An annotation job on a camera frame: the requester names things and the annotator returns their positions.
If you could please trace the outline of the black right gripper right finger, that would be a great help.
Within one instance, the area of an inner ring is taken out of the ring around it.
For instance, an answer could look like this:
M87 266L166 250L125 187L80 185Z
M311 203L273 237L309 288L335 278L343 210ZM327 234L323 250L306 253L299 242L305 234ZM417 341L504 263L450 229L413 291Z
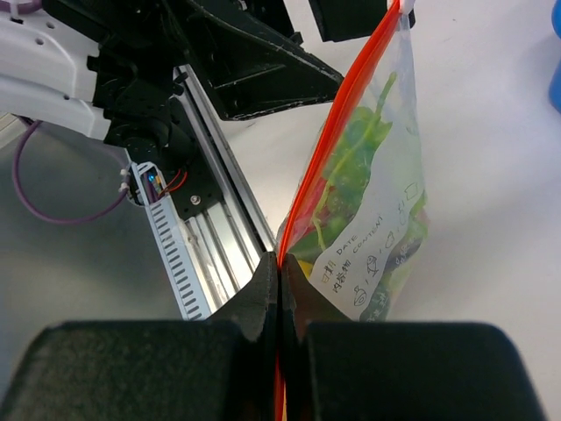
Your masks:
M510 338L493 325L355 322L280 270L289 420L543 420Z

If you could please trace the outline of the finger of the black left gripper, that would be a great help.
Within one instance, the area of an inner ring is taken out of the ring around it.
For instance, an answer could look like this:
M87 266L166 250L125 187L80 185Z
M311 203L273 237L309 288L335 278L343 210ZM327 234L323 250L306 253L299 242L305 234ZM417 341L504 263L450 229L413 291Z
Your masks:
M311 0L310 8L323 42L392 38L401 21L415 25L413 1Z
M164 28L222 120L335 98L343 76L307 53L282 1L166 1Z

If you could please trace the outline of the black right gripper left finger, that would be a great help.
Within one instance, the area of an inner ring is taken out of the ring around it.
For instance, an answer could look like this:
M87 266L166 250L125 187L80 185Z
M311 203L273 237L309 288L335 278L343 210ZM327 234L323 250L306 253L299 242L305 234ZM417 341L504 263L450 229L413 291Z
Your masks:
M4 420L277 420L278 271L252 279L203 321L52 325L27 348Z

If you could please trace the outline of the green fake leafy vegetable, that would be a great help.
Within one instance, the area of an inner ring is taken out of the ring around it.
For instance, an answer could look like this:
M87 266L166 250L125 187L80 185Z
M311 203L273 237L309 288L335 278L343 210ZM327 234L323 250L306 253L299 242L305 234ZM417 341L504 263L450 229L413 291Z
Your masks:
M363 254L378 271L399 247L420 248L427 235L426 192L412 72L373 78L316 176L285 238L297 260L315 264L324 252ZM303 208L321 178L347 201L348 225L340 233L322 229L317 218L315 230L305 232Z

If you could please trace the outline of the clear zip top bag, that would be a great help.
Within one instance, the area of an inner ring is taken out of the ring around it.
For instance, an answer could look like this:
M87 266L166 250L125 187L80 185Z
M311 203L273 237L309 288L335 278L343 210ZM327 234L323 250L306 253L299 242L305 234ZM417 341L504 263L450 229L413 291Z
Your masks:
M350 319L384 320L427 234L410 1L352 63L285 221L277 261Z

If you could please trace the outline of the yellow fake bell pepper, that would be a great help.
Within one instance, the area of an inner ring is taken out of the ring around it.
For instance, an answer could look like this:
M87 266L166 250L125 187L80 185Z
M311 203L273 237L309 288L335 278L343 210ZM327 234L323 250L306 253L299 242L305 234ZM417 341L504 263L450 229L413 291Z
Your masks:
M300 269L302 270L304 276L305 276L307 279L309 279L310 276L311 276L311 274L312 274L312 270L313 270L314 264L313 264L313 263L309 263L309 262L304 261L304 260L298 260L297 263L298 263Z

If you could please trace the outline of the red fake chili pepper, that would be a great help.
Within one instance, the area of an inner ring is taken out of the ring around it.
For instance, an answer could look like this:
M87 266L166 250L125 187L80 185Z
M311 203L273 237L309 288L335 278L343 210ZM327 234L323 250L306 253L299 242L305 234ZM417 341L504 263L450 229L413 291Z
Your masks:
M315 230L312 219L317 218L322 229L340 233L348 225L347 208L347 201L339 189L335 186L327 187L327 181L321 178L311 190L303 208L305 232Z

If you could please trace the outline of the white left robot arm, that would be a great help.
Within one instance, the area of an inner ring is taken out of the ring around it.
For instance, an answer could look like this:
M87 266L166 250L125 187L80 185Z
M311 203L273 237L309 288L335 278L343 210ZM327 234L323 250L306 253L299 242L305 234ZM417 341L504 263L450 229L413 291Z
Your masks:
M302 48L282 1L4 1L1 109L177 169L195 154L188 66L224 121L332 101L342 75Z

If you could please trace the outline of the blue plastic bin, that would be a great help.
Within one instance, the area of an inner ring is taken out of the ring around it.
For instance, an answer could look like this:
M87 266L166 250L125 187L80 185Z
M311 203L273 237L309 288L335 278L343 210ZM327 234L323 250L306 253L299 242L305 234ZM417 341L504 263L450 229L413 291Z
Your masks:
M556 0L551 8L551 28L555 34L555 41L560 42L560 0ZM548 97L552 107L560 113L560 51L554 53L555 67L552 70Z

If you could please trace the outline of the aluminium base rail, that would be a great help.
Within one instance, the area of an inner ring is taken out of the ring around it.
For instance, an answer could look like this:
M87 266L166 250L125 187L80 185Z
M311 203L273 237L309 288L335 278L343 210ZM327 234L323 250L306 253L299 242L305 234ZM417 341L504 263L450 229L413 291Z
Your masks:
M274 249L274 239L195 71L182 66L175 74L185 78L180 101L221 193L210 205L193 194L195 215L180 224L205 301L199 308L207 318L252 279L262 254Z

